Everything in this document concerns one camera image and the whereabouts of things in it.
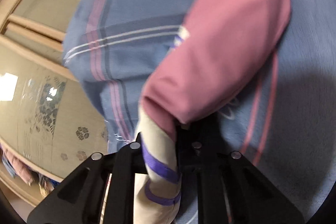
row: pink sleeve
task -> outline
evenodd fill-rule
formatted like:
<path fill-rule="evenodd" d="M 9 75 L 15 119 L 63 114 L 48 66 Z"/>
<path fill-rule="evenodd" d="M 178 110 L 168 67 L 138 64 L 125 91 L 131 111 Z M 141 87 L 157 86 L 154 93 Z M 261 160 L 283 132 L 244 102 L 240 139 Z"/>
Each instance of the pink sleeve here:
<path fill-rule="evenodd" d="M 290 18 L 290 0 L 196 0 L 189 37 L 149 77 L 141 105 L 172 140 L 231 100 L 261 68 Z"/>

